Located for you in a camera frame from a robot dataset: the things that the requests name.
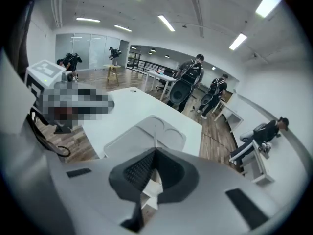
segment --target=black jacket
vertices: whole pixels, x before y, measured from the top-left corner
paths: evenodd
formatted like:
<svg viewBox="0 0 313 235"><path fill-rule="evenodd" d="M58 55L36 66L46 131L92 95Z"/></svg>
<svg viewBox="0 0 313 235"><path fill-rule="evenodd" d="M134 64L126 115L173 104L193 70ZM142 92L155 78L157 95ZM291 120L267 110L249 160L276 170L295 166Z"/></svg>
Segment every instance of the black jacket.
<svg viewBox="0 0 313 235"><path fill-rule="evenodd" d="M263 142L270 142L277 135L278 131L277 121L272 120L259 131L254 131L253 137L261 145Z"/></svg>

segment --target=pixelated blur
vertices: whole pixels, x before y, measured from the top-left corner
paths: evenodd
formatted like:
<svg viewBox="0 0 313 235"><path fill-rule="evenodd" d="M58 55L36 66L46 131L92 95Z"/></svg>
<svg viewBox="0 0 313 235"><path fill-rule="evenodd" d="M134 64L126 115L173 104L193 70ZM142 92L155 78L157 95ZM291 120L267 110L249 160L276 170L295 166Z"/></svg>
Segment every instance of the pixelated blur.
<svg viewBox="0 0 313 235"><path fill-rule="evenodd" d="M113 100L103 89L83 83L58 82L53 89L45 89L39 100L43 116L62 126L101 119L101 114L109 113L113 107Z"/></svg>

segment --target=wooden floor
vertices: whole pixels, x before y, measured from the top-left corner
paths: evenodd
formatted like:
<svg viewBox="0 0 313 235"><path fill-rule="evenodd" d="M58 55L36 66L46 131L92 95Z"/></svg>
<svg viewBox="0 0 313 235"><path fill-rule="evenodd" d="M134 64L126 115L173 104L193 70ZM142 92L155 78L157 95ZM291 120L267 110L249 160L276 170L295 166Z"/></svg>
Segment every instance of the wooden floor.
<svg viewBox="0 0 313 235"><path fill-rule="evenodd" d="M117 69L117 72L119 85L115 80L110 80L107 85L106 70L85 70L78 72L79 82L89 83L97 88L102 88L107 91L132 86L139 89L143 88L146 75L123 68ZM151 96L160 99L162 91L151 91L152 81L153 78L150 77L148 79L146 92ZM237 169L233 164L230 165L228 162L229 153L235 149L235 143L229 132L229 127L226 124L225 119L220 117L217 122L214 122L213 120L216 116L214 113L213 116L208 114L208 119L204 120L200 118L200 114L197 114L193 110L193 106L195 104L199 104L199 100L203 97L203 95L204 93L202 91L194 91L193 96L197 99L190 97L184 111L182 112L184 115L202 125L199 156ZM71 134L54 135L54 126L44 126L39 120L36 125L49 141L53 142L55 145L66 146L72 151L72 155L66 158L65 162L76 162L98 158L81 126L75 126Z"/></svg>

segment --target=glass wall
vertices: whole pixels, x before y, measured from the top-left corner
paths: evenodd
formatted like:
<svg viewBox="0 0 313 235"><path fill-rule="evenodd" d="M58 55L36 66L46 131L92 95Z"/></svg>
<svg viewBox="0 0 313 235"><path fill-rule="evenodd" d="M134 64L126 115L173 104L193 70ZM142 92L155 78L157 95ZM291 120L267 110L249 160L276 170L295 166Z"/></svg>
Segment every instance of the glass wall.
<svg viewBox="0 0 313 235"><path fill-rule="evenodd" d="M56 60L63 59L67 53L77 53L83 61L77 63L76 69L78 71L103 69L104 64L112 63L109 60L111 55L109 48L119 48L120 42L121 40L118 38L94 34L58 34L56 36L55 58Z"/></svg>
<svg viewBox="0 0 313 235"><path fill-rule="evenodd" d="M60 34L55 39L55 61L63 59L66 54L73 53L74 34Z"/></svg>
<svg viewBox="0 0 313 235"><path fill-rule="evenodd" d="M89 69L89 49L91 34L74 34L73 53L77 53L82 63L77 63L76 70Z"/></svg>
<svg viewBox="0 0 313 235"><path fill-rule="evenodd" d="M99 69L104 65L104 48L107 37L101 35L91 35L89 51L89 68Z"/></svg>

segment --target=railing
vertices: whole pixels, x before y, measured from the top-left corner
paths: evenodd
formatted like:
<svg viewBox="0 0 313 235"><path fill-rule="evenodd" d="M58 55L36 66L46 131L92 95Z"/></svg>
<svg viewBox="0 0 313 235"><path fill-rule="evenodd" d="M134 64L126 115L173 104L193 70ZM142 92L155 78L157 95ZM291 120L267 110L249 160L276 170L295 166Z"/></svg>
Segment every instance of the railing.
<svg viewBox="0 0 313 235"><path fill-rule="evenodd" d="M168 67L165 67L163 65L158 65L155 63L151 63L149 61L138 60L138 59L134 59L131 57L128 58L127 66L132 69L141 71L141 72L148 71L148 70L157 71L159 68L169 69Z"/></svg>

